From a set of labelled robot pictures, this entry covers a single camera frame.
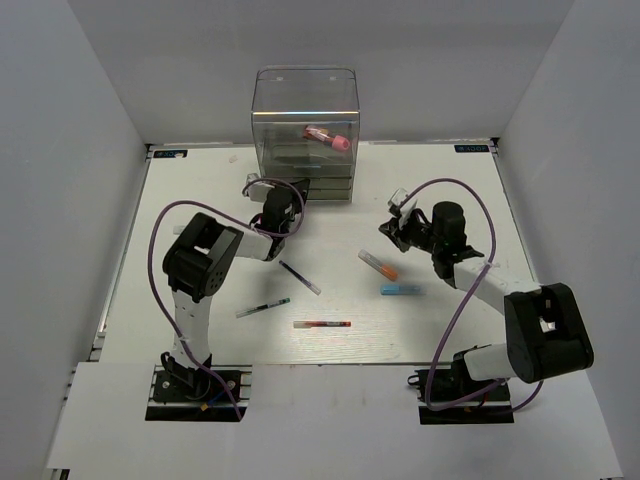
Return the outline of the pink glue bottle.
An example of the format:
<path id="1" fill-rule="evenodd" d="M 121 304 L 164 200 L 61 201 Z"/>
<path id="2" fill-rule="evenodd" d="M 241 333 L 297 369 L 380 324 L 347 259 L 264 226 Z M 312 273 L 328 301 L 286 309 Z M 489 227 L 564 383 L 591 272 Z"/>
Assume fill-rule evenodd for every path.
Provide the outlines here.
<path id="1" fill-rule="evenodd" d="M 351 141 L 338 134 L 332 134 L 329 130 L 313 125 L 307 125 L 303 131 L 303 137 L 322 143 L 337 152 L 346 152 L 351 147 Z"/>

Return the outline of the clear drawer organizer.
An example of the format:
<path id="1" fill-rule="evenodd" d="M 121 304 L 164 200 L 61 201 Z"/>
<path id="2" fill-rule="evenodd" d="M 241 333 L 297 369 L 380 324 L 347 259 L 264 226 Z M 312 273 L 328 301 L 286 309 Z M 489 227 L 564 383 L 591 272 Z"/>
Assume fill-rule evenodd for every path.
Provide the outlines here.
<path id="1" fill-rule="evenodd" d="M 318 202 L 349 202 L 352 199 L 358 143 L 359 112 L 266 112 L 251 110 L 254 145 L 260 173 L 264 177 L 312 178 L 322 190 Z M 337 152 L 303 137 L 313 125 L 351 141 L 346 152 Z"/>

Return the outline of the clear organizer lid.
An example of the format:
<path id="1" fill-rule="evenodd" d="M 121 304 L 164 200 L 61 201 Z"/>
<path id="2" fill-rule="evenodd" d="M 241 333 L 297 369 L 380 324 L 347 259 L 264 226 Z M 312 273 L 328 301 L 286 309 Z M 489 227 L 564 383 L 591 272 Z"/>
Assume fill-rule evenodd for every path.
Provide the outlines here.
<path id="1" fill-rule="evenodd" d="M 252 108 L 266 112 L 359 112 L 356 73 L 332 65 L 273 65 L 256 75 Z"/>

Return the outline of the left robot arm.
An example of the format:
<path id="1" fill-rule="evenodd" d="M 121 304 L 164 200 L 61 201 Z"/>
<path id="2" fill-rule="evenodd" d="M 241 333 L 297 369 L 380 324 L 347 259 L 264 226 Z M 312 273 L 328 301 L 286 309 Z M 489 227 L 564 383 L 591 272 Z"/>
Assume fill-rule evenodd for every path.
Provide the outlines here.
<path id="1" fill-rule="evenodd" d="M 166 373 L 188 398 L 199 399 L 211 387 L 209 320 L 213 295 L 222 287 L 237 258 L 270 262 L 284 249 L 304 216 L 311 180 L 287 182 L 247 177 L 243 194 L 262 203 L 243 229 L 196 213 L 162 262 L 175 306 L 172 351 L 161 356 Z"/>

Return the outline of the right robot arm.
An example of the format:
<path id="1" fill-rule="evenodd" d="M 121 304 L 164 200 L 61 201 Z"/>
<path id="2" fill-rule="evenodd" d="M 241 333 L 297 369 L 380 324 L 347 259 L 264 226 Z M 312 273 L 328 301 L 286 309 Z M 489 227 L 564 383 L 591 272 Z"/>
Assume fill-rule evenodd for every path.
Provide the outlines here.
<path id="1" fill-rule="evenodd" d="M 398 200 L 379 230 L 401 251 L 430 254 L 437 277 L 476 297 L 502 315 L 505 341 L 454 355 L 451 384 L 472 399 L 496 380 L 517 378 L 531 384 L 592 367 L 594 350 L 571 288 L 540 285 L 491 263 L 467 242 L 463 208 L 437 203 L 431 216 Z"/>

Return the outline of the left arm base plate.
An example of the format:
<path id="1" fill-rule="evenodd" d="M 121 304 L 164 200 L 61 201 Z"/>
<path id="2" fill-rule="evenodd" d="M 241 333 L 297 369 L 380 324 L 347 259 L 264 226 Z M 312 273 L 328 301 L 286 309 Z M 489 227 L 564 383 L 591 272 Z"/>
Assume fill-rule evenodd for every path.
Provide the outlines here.
<path id="1" fill-rule="evenodd" d="M 249 405 L 252 384 L 250 366 L 216 369 L 241 415 Z M 145 420 L 149 422 L 237 423 L 235 408 L 221 383 L 205 374 L 204 385 L 191 388 L 157 365 L 149 389 Z"/>

